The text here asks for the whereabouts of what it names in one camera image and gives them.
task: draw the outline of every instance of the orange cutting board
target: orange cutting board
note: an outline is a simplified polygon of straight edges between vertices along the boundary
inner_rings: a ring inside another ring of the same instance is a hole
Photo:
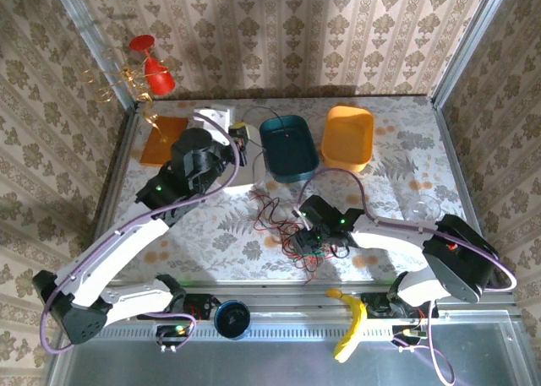
[[[160,128],[165,142],[161,141],[158,130],[152,128],[141,156],[140,162],[144,166],[162,166],[165,162],[171,160],[171,147],[188,126],[188,119],[159,116],[156,124]]]

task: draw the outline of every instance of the teal plastic tub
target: teal plastic tub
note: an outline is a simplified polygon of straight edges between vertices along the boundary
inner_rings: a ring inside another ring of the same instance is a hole
[[[260,135],[266,167],[277,182],[306,180],[320,164],[308,124],[300,116],[267,120],[261,124]]]

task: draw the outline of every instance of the blue roll of tape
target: blue roll of tape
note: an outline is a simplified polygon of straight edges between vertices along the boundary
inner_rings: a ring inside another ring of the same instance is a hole
[[[238,300],[222,303],[214,315],[216,330],[222,337],[229,340],[240,340],[248,335],[250,324],[250,311]]]

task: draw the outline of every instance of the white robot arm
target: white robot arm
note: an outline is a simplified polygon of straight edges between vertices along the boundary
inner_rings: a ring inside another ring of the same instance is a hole
[[[497,263],[498,259],[497,252],[455,215],[445,215],[442,220],[434,222],[374,219],[361,209],[349,209],[342,214],[317,195],[308,198],[299,212],[311,225],[309,230],[302,229],[292,239],[293,246],[301,255],[330,244],[399,250],[425,257],[428,266],[418,271],[403,272],[386,293],[392,317],[407,317],[424,303],[446,296],[454,296],[464,302],[478,302],[494,273],[494,261]],[[447,241],[446,237],[481,248],[490,259]],[[365,302],[370,311],[373,306],[370,301]]]
[[[185,291],[169,275],[142,285],[106,286],[143,248],[196,207],[195,202],[176,204],[202,197],[236,159],[245,165],[246,126],[230,127],[229,135],[231,144],[224,145],[203,128],[184,131],[172,146],[172,160],[137,193],[135,203],[114,227],[56,274],[42,270],[33,278],[38,295],[72,344],[90,340],[118,320],[171,310],[173,303],[183,301]],[[169,210],[161,212],[164,206]],[[153,210],[154,217],[123,231],[128,221]]]

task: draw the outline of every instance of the white bracket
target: white bracket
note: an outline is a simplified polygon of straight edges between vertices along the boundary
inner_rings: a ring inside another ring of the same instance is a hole
[[[112,305],[107,313],[106,325],[109,325],[139,314],[161,312],[171,302],[172,294],[165,283],[154,279],[142,285],[106,287],[101,299]]]
[[[216,122],[224,130],[228,130],[229,126],[235,123],[235,107],[224,105],[210,105],[201,109],[195,109],[195,113],[207,116],[213,122]],[[203,121],[203,128],[207,130],[215,141],[221,144],[229,145],[229,141],[218,130],[212,127],[208,122]]]

